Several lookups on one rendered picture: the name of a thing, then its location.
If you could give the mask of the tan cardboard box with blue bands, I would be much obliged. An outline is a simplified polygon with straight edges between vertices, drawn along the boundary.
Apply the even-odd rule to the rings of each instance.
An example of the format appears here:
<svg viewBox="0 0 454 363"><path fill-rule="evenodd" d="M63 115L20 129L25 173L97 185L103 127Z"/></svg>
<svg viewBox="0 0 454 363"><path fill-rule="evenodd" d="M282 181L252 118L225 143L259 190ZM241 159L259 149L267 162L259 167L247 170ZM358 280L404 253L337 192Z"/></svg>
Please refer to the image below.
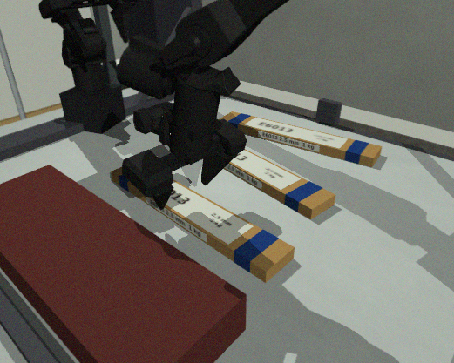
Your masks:
<svg viewBox="0 0 454 363"><path fill-rule="evenodd" d="M244 134L339 158L359 165L373 167L382 150L380 145L373 145L234 111L219 120L223 118L244 132Z"/></svg>

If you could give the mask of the tan welding electrode pack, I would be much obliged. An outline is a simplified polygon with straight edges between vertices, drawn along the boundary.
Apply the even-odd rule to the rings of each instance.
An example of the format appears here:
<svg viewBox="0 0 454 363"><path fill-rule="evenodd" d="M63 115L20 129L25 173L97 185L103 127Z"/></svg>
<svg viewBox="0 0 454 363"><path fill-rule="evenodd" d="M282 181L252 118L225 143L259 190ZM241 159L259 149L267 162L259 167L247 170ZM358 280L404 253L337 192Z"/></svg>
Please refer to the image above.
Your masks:
<svg viewBox="0 0 454 363"><path fill-rule="evenodd" d="M290 244L175 180L160 210L153 197L145 197L122 174L122 167L111 175L113 182L265 283L294 258Z"/></svg>
<svg viewBox="0 0 454 363"><path fill-rule="evenodd" d="M309 219L335 204L334 193L246 149L223 169Z"/></svg>

